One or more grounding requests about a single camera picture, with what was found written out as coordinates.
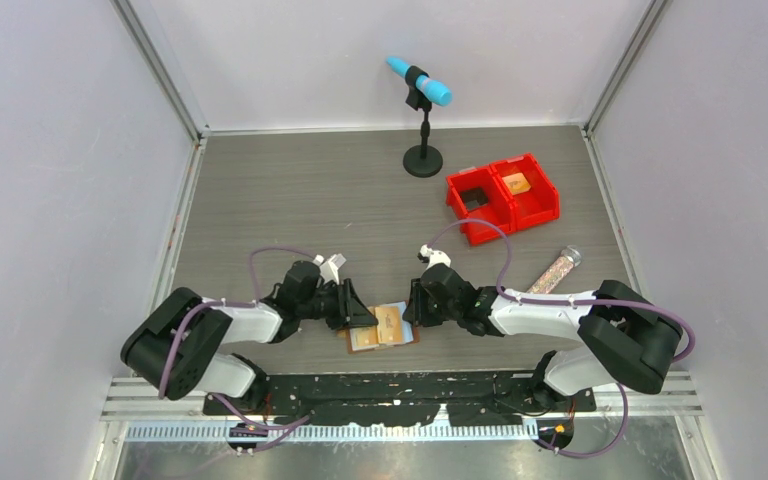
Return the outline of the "orange credit card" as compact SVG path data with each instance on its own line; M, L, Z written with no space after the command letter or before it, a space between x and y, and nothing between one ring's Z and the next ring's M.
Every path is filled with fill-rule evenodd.
M352 353L374 350L380 346L376 326L357 327L349 330L349 350Z
M391 347L405 343L406 337L400 307L397 305L380 305L374 308L378 321L379 347Z

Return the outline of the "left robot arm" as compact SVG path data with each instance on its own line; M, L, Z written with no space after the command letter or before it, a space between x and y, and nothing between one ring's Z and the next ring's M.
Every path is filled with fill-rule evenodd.
M224 344L280 343L304 320L332 330L375 327L374 313L350 279L338 275L342 258L296 261L266 297L253 303L211 300L187 287L173 290L125 340L120 359L153 385L162 399L192 391L222 396L244 414L258 412L269 392L266 373Z

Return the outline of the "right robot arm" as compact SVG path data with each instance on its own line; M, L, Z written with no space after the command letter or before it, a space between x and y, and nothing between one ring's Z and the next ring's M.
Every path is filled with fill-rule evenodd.
M680 323L622 282L571 295L475 287L445 264L412 280L404 320L417 327L453 321L475 336L542 335L578 342L544 354L524 387L541 410L582 390L618 383L658 394L684 339Z

